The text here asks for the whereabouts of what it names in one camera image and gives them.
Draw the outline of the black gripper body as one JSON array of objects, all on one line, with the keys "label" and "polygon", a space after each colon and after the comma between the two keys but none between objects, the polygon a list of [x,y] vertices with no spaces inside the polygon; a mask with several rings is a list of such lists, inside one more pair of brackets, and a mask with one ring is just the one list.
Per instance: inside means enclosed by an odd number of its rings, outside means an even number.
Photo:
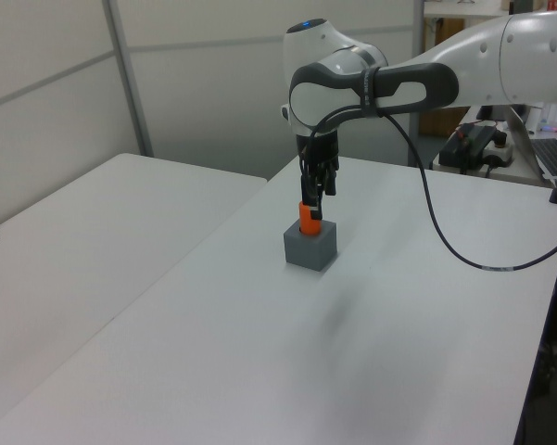
[{"label": "black gripper body", "polygon": [[339,169],[337,131],[315,135],[313,138],[298,135],[297,153],[302,171],[306,169],[315,171],[323,163],[331,165],[337,171]]}]

